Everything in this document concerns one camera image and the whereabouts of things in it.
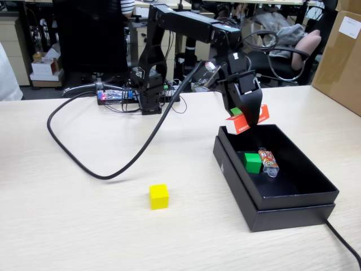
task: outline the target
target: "office chair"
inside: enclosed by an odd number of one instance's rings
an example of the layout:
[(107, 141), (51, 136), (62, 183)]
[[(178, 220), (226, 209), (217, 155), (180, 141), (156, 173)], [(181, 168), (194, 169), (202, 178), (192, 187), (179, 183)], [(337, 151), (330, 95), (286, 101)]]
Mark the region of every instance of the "office chair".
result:
[(316, 56), (325, 47), (337, 16), (337, 11), (335, 10), (337, 0), (324, 0), (324, 5), (325, 8), (322, 17), (316, 22), (311, 30), (320, 30), (321, 42), (311, 55), (288, 47), (275, 48), (275, 50), (285, 50), (300, 54), (302, 59), (302, 69), (300, 71), (292, 69), (292, 58), (271, 58), (267, 54), (254, 51), (247, 55), (252, 63), (251, 69), (255, 70), (257, 74), (261, 75), (261, 77), (267, 78), (268, 80), (273, 79), (278, 82), (297, 82), (299, 85), (307, 85), (311, 76), (312, 64)]
[(63, 68), (86, 72), (92, 84), (68, 88), (123, 89), (102, 81), (102, 73), (127, 71), (124, 20), (118, 0), (53, 0)]

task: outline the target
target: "green cube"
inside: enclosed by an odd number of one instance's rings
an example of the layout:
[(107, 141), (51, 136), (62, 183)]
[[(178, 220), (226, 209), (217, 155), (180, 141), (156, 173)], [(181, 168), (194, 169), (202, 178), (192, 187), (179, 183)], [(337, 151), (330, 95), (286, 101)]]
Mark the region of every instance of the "green cube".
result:
[(244, 154), (243, 164), (248, 173), (259, 173), (262, 160), (259, 157), (259, 154)]

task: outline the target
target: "white box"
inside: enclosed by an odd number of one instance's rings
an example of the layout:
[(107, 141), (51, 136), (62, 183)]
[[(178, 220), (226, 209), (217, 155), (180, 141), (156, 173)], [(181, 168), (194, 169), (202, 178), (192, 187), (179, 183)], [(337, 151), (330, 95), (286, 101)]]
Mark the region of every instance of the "white box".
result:
[(56, 65), (52, 60), (34, 61), (32, 67), (35, 75), (53, 75), (56, 71)]
[(55, 72), (53, 75), (35, 75), (32, 73), (30, 79), (32, 81), (61, 81), (64, 76), (64, 69), (61, 69), (60, 72)]

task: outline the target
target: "black robotic arm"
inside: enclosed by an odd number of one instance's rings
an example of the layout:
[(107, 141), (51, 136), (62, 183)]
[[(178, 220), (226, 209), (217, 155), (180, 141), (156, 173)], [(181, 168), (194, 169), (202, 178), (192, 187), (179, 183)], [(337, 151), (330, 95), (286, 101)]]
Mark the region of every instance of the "black robotic arm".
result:
[(139, 91), (143, 114), (161, 113), (160, 99), (167, 73), (161, 49), (165, 30), (214, 44), (217, 49), (215, 63), (221, 65), (216, 84), (222, 93), (225, 109), (232, 115), (231, 109), (237, 107), (250, 126), (257, 125), (262, 90), (253, 71), (247, 72), (245, 56), (235, 51), (241, 41), (241, 31), (189, 11), (175, 12), (164, 4), (149, 7), (147, 44), (138, 67), (130, 74), (133, 87)]

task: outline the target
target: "wire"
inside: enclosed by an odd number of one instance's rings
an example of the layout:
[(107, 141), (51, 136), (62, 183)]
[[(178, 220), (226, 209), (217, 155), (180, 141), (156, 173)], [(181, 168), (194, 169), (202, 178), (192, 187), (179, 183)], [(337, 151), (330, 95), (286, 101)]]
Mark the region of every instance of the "wire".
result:
[(184, 103), (186, 104), (186, 109), (184, 109), (183, 112), (178, 112), (177, 110), (175, 110), (175, 109), (173, 108), (173, 106), (171, 107), (171, 109), (173, 109), (173, 111), (174, 111), (175, 113), (184, 114), (184, 113), (186, 113), (187, 108), (188, 108), (188, 107), (187, 107), (187, 103), (186, 103), (186, 100), (184, 100), (182, 96), (179, 96), (179, 97), (180, 97), (180, 99), (182, 99), (182, 100), (184, 101)]
[(167, 117), (172, 105), (174, 104), (175, 100), (177, 100), (178, 96), (180, 95), (180, 93), (184, 90), (184, 88), (186, 87), (186, 85), (191, 81), (191, 78), (193, 77), (193, 75), (200, 69), (200, 67), (202, 67), (204, 65), (204, 62), (201, 61), (198, 63), (198, 65), (193, 69), (192, 72), (190, 72), (187, 77), (184, 79), (184, 81), (181, 83), (181, 85), (179, 86), (179, 88), (176, 90), (176, 92), (173, 95), (173, 99), (170, 101), (169, 105), (167, 106), (167, 108), (164, 111), (164, 114), (161, 116), (158, 124), (156, 125), (156, 127), (154, 128), (153, 132), (151, 133), (151, 135), (149, 136), (149, 138), (147, 139), (147, 141), (145, 142), (145, 144), (143, 145), (143, 147), (138, 151), (138, 153), (124, 166), (122, 167), (119, 171), (111, 174), (111, 175), (107, 175), (107, 176), (102, 176), (102, 175), (98, 175), (94, 172), (92, 172), (91, 170), (89, 170), (88, 168), (86, 168), (62, 143), (61, 141), (56, 137), (56, 135), (54, 134), (54, 132), (51, 129), (51, 120), (52, 118), (55, 116), (56, 113), (58, 113), (64, 106), (66, 106), (68, 103), (72, 102), (73, 100), (86, 95), (86, 94), (95, 94), (96, 92), (94, 91), (88, 91), (88, 92), (84, 92), (81, 93), (79, 95), (74, 96), (73, 98), (67, 100), (66, 102), (64, 102), (63, 104), (61, 104), (57, 109), (55, 109), (53, 111), (53, 113), (50, 114), (48, 120), (47, 120), (47, 129), (50, 133), (50, 135), (53, 137), (53, 139), (55, 140), (55, 142), (65, 151), (66, 154), (69, 155), (69, 157), (81, 168), (83, 169), (86, 173), (88, 173), (89, 175), (93, 176), (94, 178), (100, 179), (100, 180), (110, 180), (112, 178), (115, 178), (117, 176), (119, 176), (121, 173), (123, 173), (124, 171), (126, 171), (128, 168), (130, 168), (130, 166), (132, 166), (137, 160), (138, 158), (142, 155), (142, 153), (144, 153), (144, 151), (147, 149), (148, 145), (152, 142), (154, 136), (157, 134), (160, 126), (163, 124), (163, 121), (165, 120), (165, 118)]
[(342, 236), (340, 236), (340, 234), (337, 232), (337, 230), (334, 229), (334, 227), (331, 225), (330, 222), (328, 222), (328, 220), (326, 220), (326, 225), (329, 227), (329, 229), (332, 231), (332, 233), (338, 238), (338, 240), (340, 240), (340, 242), (352, 253), (352, 255), (355, 256), (360, 270), (361, 270), (361, 257), (360, 255), (357, 254), (357, 252), (342, 238)]
[(167, 49), (167, 53), (165, 55), (165, 60), (167, 60), (168, 58), (168, 54), (170, 53), (170, 49), (173, 46), (173, 40), (174, 40), (174, 32), (169, 32), (169, 41), (170, 41), (170, 34), (171, 34), (171, 44), (168, 43), (168, 49)]
[(248, 61), (249, 61), (248, 71), (250, 71), (251, 66), (252, 66), (252, 61), (250, 61), (250, 58), (249, 58), (247, 55), (245, 55), (245, 56), (246, 56), (246, 58), (247, 58), (247, 59), (248, 59)]
[(142, 110), (142, 109), (140, 109), (140, 108), (137, 108), (137, 109), (131, 110), (131, 111), (124, 111), (124, 110), (120, 111), (120, 110), (115, 109), (114, 107), (112, 107), (110, 104), (106, 104), (103, 100), (99, 100), (99, 101), (101, 102), (101, 104), (102, 104), (103, 106), (105, 106), (105, 107), (107, 107), (109, 110), (114, 111), (114, 112), (117, 112), (117, 113), (136, 113), (136, 112), (139, 112), (139, 111)]
[(167, 52), (165, 53), (165, 60), (167, 60), (169, 49), (170, 49), (170, 32), (169, 32), (168, 48), (167, 48)]
[[(273, 45), (269, 45), (269, 46), (265, 46), (265, 45), (259, 46), (259, 45), (254, 45), (254, 44), (246, 41), (247, 38), (249, 38), (249, 37), (251, 37), (251, 36), (253, 36), (253, 35), (268, 35), (268, 34), (273, 35), (273, 36), (275, 37), (275, 42), (274, 42)], [(259, 30), (259, 31), (253, 32), (253, 33), (247, 35), (246, 37), (242, 38), (242, 39), (238, 42), (238, 44), (237, 44), (236, 47), (235, 47), (235, 50), (236, 50), (236, 51), (238, 50), (239, 46), (240, 46), (242, 43), (246, 44), (246, 46), (247, 46), (248, 48), (250, 48), (252, 51), (267, 53), (267, 52), (269, 52), (269, 51), (274, 50), (274, 48), (277, 46), (278, 36), (277, 36), (277, 34), (276, 34), (275, 32), (273, 32), (273, 31), (268, 31), (268, 30)]]
[(234, 26), (235, 28), (240, 29), (240, 26), (237, 25), (237, 23), (236, 23), (233, 19), (231, 19), (231, 18), (221, 17), (221, 18), (218, 18), (217, 20), (218, 20), (218, 21), (221, 21), (222, 23), (229, 23), (229, 24), (231, 24), (232, 26)]
[(36, 23), (36, 25), (37, 25), (37, 27), (38, 27), (38, 31), (39, 31), (39, 35), (40, 35), (40, 40), (42, 40), (42, 39), (43, 39), (43, 36), (41, 35), (40, 27), (39, 27), (39, 25), (38, 25), (38, 21), (36, 20), (35, 13), (34, 13), (34, 11), (32, 11), (32, 10), (29, 9), (29, 8), (27, 8), (27, 10), (30, 10), (30, 11), (32, 12), (32, 14), (34, 15), (34, 20), (35, 20), (35, 23)]

